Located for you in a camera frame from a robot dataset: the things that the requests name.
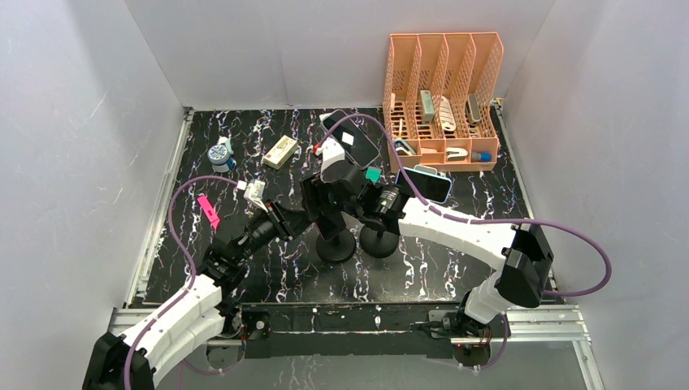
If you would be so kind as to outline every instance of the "pink eraser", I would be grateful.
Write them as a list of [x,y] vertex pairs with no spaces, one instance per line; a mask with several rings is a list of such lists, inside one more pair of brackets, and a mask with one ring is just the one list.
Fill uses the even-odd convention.
[[218,230],[218,223],[220,223],[220,217],[215,213],[215,209],[208,201],[206,195],[201,195],[198,197],[198,204],[201,205],[201,210],[206,214],[208,222],[213,227],[214,230]]

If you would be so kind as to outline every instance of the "circular robot base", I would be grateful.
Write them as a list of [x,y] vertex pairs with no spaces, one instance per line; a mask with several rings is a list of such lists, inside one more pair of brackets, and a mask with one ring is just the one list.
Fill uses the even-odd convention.
[[357,242],[354,234],[349,230],[340,232],[330,240],[318,236],[316,240],[316,253],[328,264],[342,264],[347,262],[357,250]]
[[400,237],[391,232],[377,232],[365,226],[359,232],[359,244],[371,257],[386,258],[394,254],[400,246]]

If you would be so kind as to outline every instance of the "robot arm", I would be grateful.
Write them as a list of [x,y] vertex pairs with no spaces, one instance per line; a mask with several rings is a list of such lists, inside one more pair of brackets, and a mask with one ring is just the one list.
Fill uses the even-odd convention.
[[[220,226],[197,269],[192,289],[165,315],[158,318],[167,302],[182,290],[121,335],[106,333],[97,341],[83,389],[123,389],[124,357],[147,323],[157,319],[138,344],[132,361],[132,389],[154,389],[196,347],[221,333],[240,329],[241,306],[232,299],[232,291],[244,279],[246,258],[275,238],[292,240],[312,223],[324,239],[331,239],[346,230],[343,212],[381,236],[425,238],[469,254],[496,270],[464,296],[452,318],[443,318],[441,331],[446,335],[477,336],[509,306],[539,305],[553,261],[539,226],[451,222],[397,185],[370,182],[361,169],[346,161],[336,141],[328,139],[318,151],[323,155],[321,172],[301,182],[304,210],[263,202],[262,191],[254,192],[261,185],[249,184],[245,197],[258,207],[257,214],[238,234],[224,230],[232,225]],[[435,208],[442,214],[473,218]]]
[[[446,207],[443,215],[473,219]],[[409,199],[400,220],[400,234],[425,238],[481,260],[495,272],[468,292],[460,311],[487,324],[510,306],[534,308],[540,304],[553,252],[537,225],[477,225],[457,223],[430,212],[418,199]]]

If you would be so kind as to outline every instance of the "white backdrop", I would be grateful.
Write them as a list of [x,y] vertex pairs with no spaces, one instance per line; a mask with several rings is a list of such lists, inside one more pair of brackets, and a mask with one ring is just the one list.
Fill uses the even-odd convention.
[[124,2],[0,1],[0,388],[81,388],[182,107]]
[[[608,390],[689,387],[689,4],[557,0],[509,87],[505,119],[534,214],[613,261],[577,301]],[[603,275],[547,231],[565,290]]]
[[553,0],[125,0],[184,106],[380,105],[391,33],[497,31],[503,96]]

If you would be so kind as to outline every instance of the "purple cable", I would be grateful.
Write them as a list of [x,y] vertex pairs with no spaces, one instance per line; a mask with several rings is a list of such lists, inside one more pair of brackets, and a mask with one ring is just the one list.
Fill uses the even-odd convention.
[[[224,181],[228,184],[236,186],[236,181],[230,180],[227,177],[222,177],[222,176],[213,176],[213,175],[204,175],[204,176],[198,176],[194,177],[193,179],[190,179],[189,181],[185,182],[182,184],[172,195],[172,198],[170,199],[170,205],[167,207],[167,227],[170,230],[170,234],[172,235],[172,238],[175,239],[175,242],[177,245],[182,249],[182,252],[184,253],[184,257],[187,260],[187,263],[189,264],[189,284],[187,288],[177,297],[175,298],[174,301],[170,302],[170,305],[165,306],[164,309],[160,311],[158,314],[158,317],[162,317],[167,311],[169,311],[172,306],[176,305],[177,302],[181,301],[182,298],[184,298],[187,293],[189,293],[189,289],[194,284],[194,281],[196,280],[196,264],[193,262],[192,255],[189,253],[189,250],[187,247],[182,244],[182,240],[180,240],[180,236],[177,235],[177,232],[175,231],[175,226],[172,224],[172,210],[175,208],[175,201],[177,200],[177,197],[186,189],[189,185],[194,184],[198,181],[201,180],[219,180],[219,181]],[[132,343],[132,347],[129,349],[129,352],[127,352],[127,358],[124,360],[124,388],[125,390],[132,390],[132,376],[131,376],[131,369],[132,369],[132,359],[134,358],[134,352],[137,350],[137,346],[141,342],[141,339],[144,337],[146,332],[148,332],[153,325],[157,322],[157,320],[154,318],[152,319],[148,325],[144,327],[143,330],[141,330],[141,333],[139,333],[138,336],[136,336],[136,339],[134,339],[134,342]]]
[[184,367],[177,365],[177,390],[182,390],[182,378],[184,377]]
[[[392,142],[392,138],[388,134],[388,132],[385,131],[385,127],[383,126],[382,123],[380,123],[376,118],[367,115],[367,114],[350,114],[345,116],[344,118],[338,120],[335,122],[335,124],[332,125],[332,127],[325,133],[325,136],[323,139],[318,143],[318,145],[322,145],[323,142],[332,134],[332,131],[335,130],[338,126],[340,126],[342,123],[344,123],[346,120],[350,120],[352,118],[364,118],[372,121],[373,123],[378,125],[378,128],[380,129],[381,132],[383,132],[383,135],[385,135],[385,138],[388,140],[388,144],[391,147],[391,150],[395,150],[395,145],[394,142]],[[414,195],[421,201],[421,203],[424,206],[428,206],[429,202],[428,200],[421,195],[421,193],[418,191],[414,183],[411,181],[409,176],[407,175],[407,172],[404,169],[401,169],[404,165],[402,165],[402,161],[400,159],[400,156],[398,156],[396,153],[392,153],[392,156],[395,158],[397,161],[397,166],[400,167],[400,173],[404,176],[405,180],[407,180],[407,183],[409,183],[409,186],[411,187],[412,191],[414,192]],[[492,224],[492,223],[530,223],[533,225],[542,225],[542,226],[549,226],[551,228],[556,228],[558,230],[562,230],[563,232],[567,232],[573,236],[578,237],[579,239],[585,241],[587,244],[593,247],[600,256],[603,258],[603,262],[605,263],[605,275],[603,276],[603,279],[595,286],[591,288],[587,288],[585,290],[581,291],[573,291],[573,292],[559,292],[559,291],[549,291],[546,290],[544,291],[545,294],[552,295],[555,297],[581,297],[583,295],[588,295],[591,293],[595,293],[596,291],[600,290],[603,288],[609,281],[610,281],[610,276],[613,274],[613,264],[610,262],[610,257],[608,257],[608,254],[605,252],[605,250],[597,243],[595,242],[591,237],[587,236],[586,234],[573,229],[571,227],[567,227],[561,223],[557,222],[550,222],[546,221],[543,219],[466,219],[466,218],[459,218],[455,217],[454,215],[448,215],[448,214],[442,214],[440,210],[438,210],[434,206],[429,206],[428,210],[436,213],[437,215],[442,216],[445,219],[449,219],[451,221],[455,222],[460,222],[460,223],[473,223],[476,225],[486,225],[486,224]]]

